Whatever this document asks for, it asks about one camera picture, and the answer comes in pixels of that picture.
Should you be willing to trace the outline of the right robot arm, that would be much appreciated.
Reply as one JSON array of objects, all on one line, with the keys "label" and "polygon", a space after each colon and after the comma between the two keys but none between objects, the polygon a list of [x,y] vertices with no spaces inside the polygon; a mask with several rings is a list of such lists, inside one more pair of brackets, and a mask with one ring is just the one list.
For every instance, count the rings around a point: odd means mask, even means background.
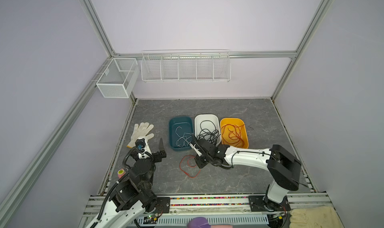
[{"label": "right robot arm", "polygon": [[285,201],[290,191],[297,191],[300,185],[302,163],[284,147],[274,144],[270,149],[245,149],[220,144],[215,146],[205,139],[192,136],[191,148],[197,153],[195,163],[202,169],[211,164],[223,169],[236,165],[260,168],[270,172],[273,182],[262,199],[262,211],[287,211]]}]

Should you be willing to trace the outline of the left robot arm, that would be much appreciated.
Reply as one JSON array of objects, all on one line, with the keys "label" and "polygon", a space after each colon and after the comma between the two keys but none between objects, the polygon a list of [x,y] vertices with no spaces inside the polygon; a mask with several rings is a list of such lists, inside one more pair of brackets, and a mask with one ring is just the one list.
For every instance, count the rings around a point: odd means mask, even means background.
[{"label": "left robot arm", "polygon": [[152,153],[144,138],[123,160],[123,175],[107,192],[98,215],[88,228],[153,228],[160,217],[170,211],[170,198],[159,198],[152,191],[156,163],[167,157],[163,140],[159,151]]}]

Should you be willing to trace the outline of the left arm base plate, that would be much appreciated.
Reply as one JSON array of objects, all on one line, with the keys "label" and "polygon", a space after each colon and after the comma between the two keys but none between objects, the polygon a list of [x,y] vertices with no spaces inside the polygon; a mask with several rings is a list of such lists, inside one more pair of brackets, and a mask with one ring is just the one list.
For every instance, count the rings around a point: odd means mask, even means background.
[{"label": "left arm base plate", "polygon": [[146,207],[148,214],[168,214],[171,208],[170,197],[157,197],[156,201],[151,201]]}]

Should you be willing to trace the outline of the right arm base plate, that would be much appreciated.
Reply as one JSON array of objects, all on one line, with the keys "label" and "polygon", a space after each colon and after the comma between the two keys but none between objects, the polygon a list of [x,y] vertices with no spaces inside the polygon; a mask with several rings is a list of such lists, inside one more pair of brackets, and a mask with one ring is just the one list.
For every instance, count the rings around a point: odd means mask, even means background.
[{"label": "right arm base plate", "polygon": [[288,212],[291,210],[287,196],[283,198],[281,203],[268,201],[265,203],[264,195],[248,196],[249,204],[252,212]]}]

